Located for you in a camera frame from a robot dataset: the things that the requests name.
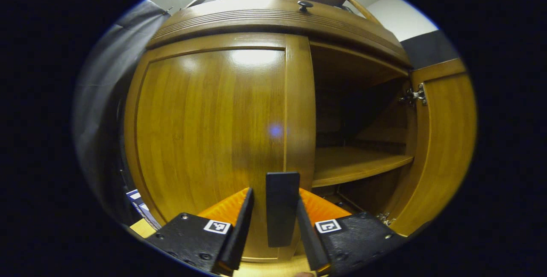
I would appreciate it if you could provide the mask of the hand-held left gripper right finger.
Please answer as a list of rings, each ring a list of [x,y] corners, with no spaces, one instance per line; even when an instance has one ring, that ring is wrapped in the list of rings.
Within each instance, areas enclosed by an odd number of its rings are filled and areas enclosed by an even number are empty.
[[[371,213],[350,213],[304,189],[296,213],[309,267],[319,277],[345,277],[408,240]]]

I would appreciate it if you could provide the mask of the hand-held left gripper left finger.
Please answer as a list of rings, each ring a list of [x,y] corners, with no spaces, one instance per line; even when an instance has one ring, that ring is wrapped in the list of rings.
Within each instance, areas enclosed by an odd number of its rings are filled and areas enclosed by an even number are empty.
[[[240,268],[253,207],[253,189],[244,188],[198,215],[180,213],[145,240],[185,265],[232,277]]]

